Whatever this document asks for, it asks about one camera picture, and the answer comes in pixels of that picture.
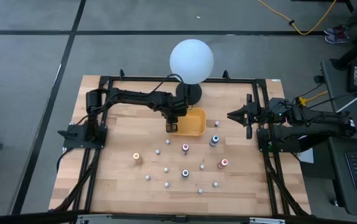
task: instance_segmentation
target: white globe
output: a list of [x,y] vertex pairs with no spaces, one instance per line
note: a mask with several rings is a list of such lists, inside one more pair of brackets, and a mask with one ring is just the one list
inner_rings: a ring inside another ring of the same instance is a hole
[[209,77],[214,63],[213,52],[200,40],[183,40],[174,47],[170,54],[172,73],[180,75],[186,84],[203,82]]

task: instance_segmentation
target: yellow cable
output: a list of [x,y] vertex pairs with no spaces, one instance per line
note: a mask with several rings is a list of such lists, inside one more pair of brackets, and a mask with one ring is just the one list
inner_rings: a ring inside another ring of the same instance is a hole
[[311,98],[309,98],[309,99],[306,99],[306,101],[307,101],[307,102],[308,102],[308,101],[312,101],[312,100],[316,99],[317,97],[322,96],[322,95],[324,95],[324,94],[326,94],[326,93],[328,93],[328,91],[323,91],[322,93],[317,94],[317,95],[315,95],[314,97],[311,97]]
[[[287,19],[289,22],[292,21],[291,19],[289,19],[287,16],[283,15],[282,13],[273,10],[270,6],[268,6],[266,3],[262,2],[261,0],[258,0],[258,1],[259,1],[261,4],[265,5],[267,8],[269,8],[271,11],[273,11],[273,12],[275,12],[276,14],[278,14],[278,15],[282,16],[283,18]],[[315,30],[315,28],[317,28],[317,26],[320,25],[320,23],[324,20],[324,18],[325,18],[325,17],[328,15],[328,13],[331,11],[331,9],[332,9],[333,5],[335,5],[336,1],[337,1],[337,0],[334,0],[334,1],[332,2],[332,4],[330,5],[328,11],[325,13],[325,15],[323,15],[323,17],[317,22],[317,24],[316,24],[310,31],[308,31],[308,32],[306,32],[306,33],[302,33],[302,32],[299,31],[299,29],[296,27],[296,25],[295,25],[294,22],[293,22],[291,25],[292,25],[292,26],[295,28],[295,30],[296,30],[299,34],[301,34],[301,35],[307,35],[307,34],[313,32],[313,31]]]

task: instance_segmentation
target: shoe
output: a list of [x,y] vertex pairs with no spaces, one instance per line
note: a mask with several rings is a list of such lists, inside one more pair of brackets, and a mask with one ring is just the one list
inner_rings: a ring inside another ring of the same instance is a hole
[[341,33],[338,35],[325,36],[325,41],[328,42],[329,44],[344,44],[349,42],[350,40],[346,34]]
[[324,30],[324,33],[328,34],[328,35],[337,35],[341,32],[344,32],[347,30],[347,26],[345,25],[338,25],[334,28],[327,28]]

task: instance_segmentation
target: wooden tabletop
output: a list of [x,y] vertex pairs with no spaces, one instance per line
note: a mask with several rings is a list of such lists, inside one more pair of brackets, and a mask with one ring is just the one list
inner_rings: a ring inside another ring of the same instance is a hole
[[[85,94],[98,87],[100,76],[85,75],[78,93],[72,122],[86,115]],[[284,97],[279,80],[266,80],[270,98]],[[121,82],[113,86],[123,90],[151,91],[157,82]],[[178,83],[164,83],[158,90],[175,93]],[[202,98],[194,106],[206,111],[206,131],[200,137],[174,136],[165,132],[165,119],[160,112],[145,106],[114,105],[109,109],[108,137],[100,155],[92,212],[151,213],[186,215],[269,216],[271,206],[266,184],[262,154],[257,137],[246,139],[246,128],[226,118],[228,112],[246,104],[246,94],[253,93],[250,84],[201,83]],[[214,127],[215,121],[220,125]],[[209,141],[218,135],[220,141],[211,147]],[[183,144],[190,146],[182,154]],[[133,154],[143,158],[135,165]],[[58,206],[75,186],[83,149],[75,149],[61,161],[50,208]],[[217,163],[228,160],[224,169]],[[285,184],[306,211],[310,212],[300,164],[289,153],[280,153]],[[181,171],[188,169],[190,176],[183,179]],[[84,207],[87,185],[83,188],[80,208]],[[276,187],[279,211],[281,198]]]

